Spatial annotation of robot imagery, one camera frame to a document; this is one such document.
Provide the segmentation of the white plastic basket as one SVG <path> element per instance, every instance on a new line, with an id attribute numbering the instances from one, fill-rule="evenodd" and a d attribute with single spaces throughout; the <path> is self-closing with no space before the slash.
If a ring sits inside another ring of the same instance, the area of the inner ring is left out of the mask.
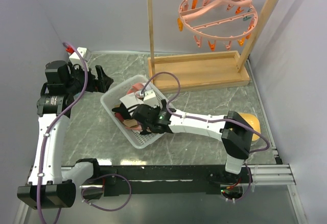
<path id="1" fill-rule="evenodd" d="M 171 113 L 176 109 L 143 75 L 135 75 L 109 89 L 100 102 L 137 149 L 147 147 L 165 133 L 173 133 Z"/>

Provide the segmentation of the pink round clip hanger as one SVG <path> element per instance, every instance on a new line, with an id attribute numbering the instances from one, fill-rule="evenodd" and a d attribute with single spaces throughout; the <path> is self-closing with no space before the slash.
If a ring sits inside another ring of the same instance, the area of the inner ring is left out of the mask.
<path id="1" fill-rule="evenodd" d="M 252 0 L 183 0 L 177 18 L 179 31 L 190 31 L 197 47 L 207 42 L 212 52 L 218 42 L 228 51 L 233 42 L 242 47 L 258 21 Z"/>

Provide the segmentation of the wooden hanger rack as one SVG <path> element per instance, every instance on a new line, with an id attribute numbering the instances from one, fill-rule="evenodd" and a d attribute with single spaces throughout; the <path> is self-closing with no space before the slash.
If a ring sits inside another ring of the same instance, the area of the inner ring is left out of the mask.
<path id="1" fill-rule="evenodd" d="M 258 13 L 252 0 L 183 0 L 178 7 L 179 30 L 190 30 L 198 47 L 202 47 L 206 40 L 210 52 L 156 57 L 154 55 L 153 3 L 152 0 L 147 0 L 150 80 L 163 92 L 173 92 L 178 89 L 176 82 L 163 76 L 164 72 L 177 76 L 182 91 L 247 85 L 250 77 L 246 71 L 245 62 L 277 2 L 278 0 L 266 0 L 261 12 Z M 192 20 L 221 6 L 225 6 L 227 11 L 235 8 L 235 15 L 191 26 Z M 231 23 L 241 18 L 250 20 L 242 34 L 223 37 L 204 33 L 205 29 Z"/>

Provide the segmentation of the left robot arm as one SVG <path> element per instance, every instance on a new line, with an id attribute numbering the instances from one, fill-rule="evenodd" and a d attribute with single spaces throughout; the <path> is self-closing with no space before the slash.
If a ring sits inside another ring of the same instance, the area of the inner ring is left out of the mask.
<path id="1" fill-rule="evenodd" d="M 63 60 L 45 66 L 46 83 L 37 101 L 39 137 L 36 157 L 24 186 L 17 189 L 17 197 L 33 209 L 70 208 L 77 188 L 85 181 L 96 184 L 101 170 L 96 159 L 79 159 L 71 170 L 63 172 L 61 159 L 65 133 L 71 117 L 74 96 L 85 89 L 105 93 L 113 79 L 96 65 L 96 75 L 84 72 L 81 64 Z"/>

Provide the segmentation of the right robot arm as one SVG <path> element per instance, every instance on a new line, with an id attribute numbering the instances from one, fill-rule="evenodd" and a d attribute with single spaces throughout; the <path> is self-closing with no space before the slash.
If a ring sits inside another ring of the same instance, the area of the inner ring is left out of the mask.
<path id="1" fill-rule="evenodd" d="M 237 112 L 227 115 L 211 116 L 189 114 L 181 110 L 168 108 L 166 100 L 162 107 L 147 104 L 124 103 L 111 111 L 121 121 L 134 120 L 141 126 L 141 134 L 190 133 L 221 141 L 227 153 L 224 178 L 235 182 L 241 177 L 241 168 L 250 154 L 253 128 Z"/>

